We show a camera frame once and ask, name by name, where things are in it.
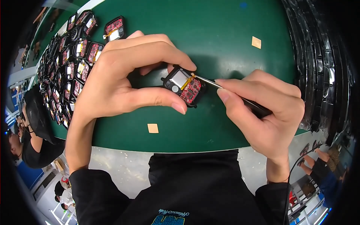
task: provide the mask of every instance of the green table surface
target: green table surface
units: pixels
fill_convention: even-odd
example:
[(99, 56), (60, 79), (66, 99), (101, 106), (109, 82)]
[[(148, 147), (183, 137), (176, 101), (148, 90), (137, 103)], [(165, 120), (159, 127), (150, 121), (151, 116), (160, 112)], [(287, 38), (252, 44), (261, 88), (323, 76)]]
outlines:
[[(164, 33), (197, 65), (197, 74), (208, 79), (243, 78), (262, 69), (293, 83), (295, 70), (292, 45), (284, 9), (276, 0), (106, 0), (93, 8), (99, 28), (91, 41), (104, 43), (103, 27), (111, 19), (125, 17), (131, 34)], [(61, 27), (72, 12), (58, 18)], [(44, 42), (50, 40), (49, 33)], [(261, 39), (261, 49), (251, 45), (252, 36)], [(162, 85), (165, 68), (142, 77), (129, 75), (134, 88)], [(157, 123), (159, 133), (150, 134), (148, 123)], [(63, 126), (52, 123), (55, 136), (66, 138)], [(204, 152), (247, 147), (242, 132), (228, 119), (225, 107), (210, 87), (198, 108), (182, 115), (170, 107), (144, 107), (131, 113), (99, 118), (93, 146), (140, 152)]]

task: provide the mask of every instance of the stack of black trays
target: stack of black trays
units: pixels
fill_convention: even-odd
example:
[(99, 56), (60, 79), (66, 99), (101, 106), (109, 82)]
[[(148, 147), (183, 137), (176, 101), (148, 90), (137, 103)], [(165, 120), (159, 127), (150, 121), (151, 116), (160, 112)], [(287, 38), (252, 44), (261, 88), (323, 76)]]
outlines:
[(342, 38), (317, 0), (281, 0), (289, 19), (296, 78), (305, 102), (300, 129), (323, 131), (331, 146), (348, 125), (352, 73)]

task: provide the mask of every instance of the printed logo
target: printed logo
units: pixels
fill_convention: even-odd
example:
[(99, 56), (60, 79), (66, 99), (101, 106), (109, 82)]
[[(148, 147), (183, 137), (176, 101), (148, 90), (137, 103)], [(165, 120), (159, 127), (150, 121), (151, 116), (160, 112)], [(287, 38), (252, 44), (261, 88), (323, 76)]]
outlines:
[(188, 212), (175, 212), (175, 211), (168, 211), (168, 210), (164, 210), (164, 209), (159, 209), (159, 214), (161, 214), (161, 215), (176, 214), (176, 215), (179, 215), (179, 216), (182, 216), (182, 217), (189, 215)]
[(185, 218), (157, 215), (151, 225), (184, 225)]

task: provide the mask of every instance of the cable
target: cable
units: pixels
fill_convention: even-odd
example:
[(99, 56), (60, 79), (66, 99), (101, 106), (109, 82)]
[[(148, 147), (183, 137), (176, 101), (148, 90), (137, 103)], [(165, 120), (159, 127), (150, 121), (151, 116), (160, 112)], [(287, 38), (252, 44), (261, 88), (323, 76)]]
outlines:
[(313, 149), (311, 149), (310, 151), (306, 152), (304, 155), (300, 156), (300, 158), (298, 158), (296, 160), (296, 162), (294, 163), (293, 167), (291, 168), (290, 170), (290, 173), (289, 173), (289, 177), (288, 177), (288, 183), (287, 183), (287, 187), (286, 187), (286, 199), (285, 199), (285, 207), (284, 207), (284, 220), (283, 220), (283, 225), (285, 225), (285, 218), (288, 214), (288, 201), (289, 201), (289, 186), (290, 186), (290, 175), (291, 175), (291, 172), (293, 171), (293, 169), (295, 168), (295, 166), (297, 165), (297, 163), (299, 162), (299, 160), (301, 160), (304, 156), (308, 155), (310, 152), (313, 152), (315, 151), (315, 149), (319, 148), (320, 146), (322, 146), (323, 144), (319, 144), (317, 146), (315, 146)]

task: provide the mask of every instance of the black bag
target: black bag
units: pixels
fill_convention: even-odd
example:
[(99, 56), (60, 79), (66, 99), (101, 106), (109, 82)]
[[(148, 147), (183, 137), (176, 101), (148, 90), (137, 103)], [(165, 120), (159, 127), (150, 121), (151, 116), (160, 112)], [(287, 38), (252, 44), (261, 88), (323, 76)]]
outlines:
[(28, 122), (36, 136), (47, 140), (51, 144), (58, 144), (60, 139), (55, 138), (50, 125), (46, 107), (38, 85), (34, 85), (24, 95)]

